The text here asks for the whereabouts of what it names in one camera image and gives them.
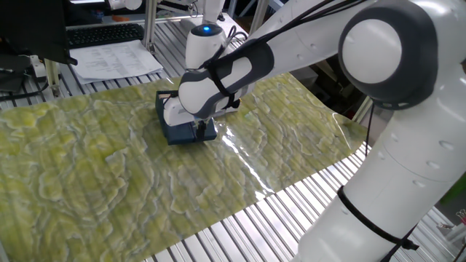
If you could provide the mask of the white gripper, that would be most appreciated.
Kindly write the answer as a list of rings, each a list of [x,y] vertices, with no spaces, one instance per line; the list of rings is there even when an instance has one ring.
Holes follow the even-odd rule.
[[[170,96],[163,100],[163,117],[168,126],[174,127],[194,122],[204,103],[201,100],[184,96]],[[204,121],[196,122],[196,141],[205,139],[207,124]]]

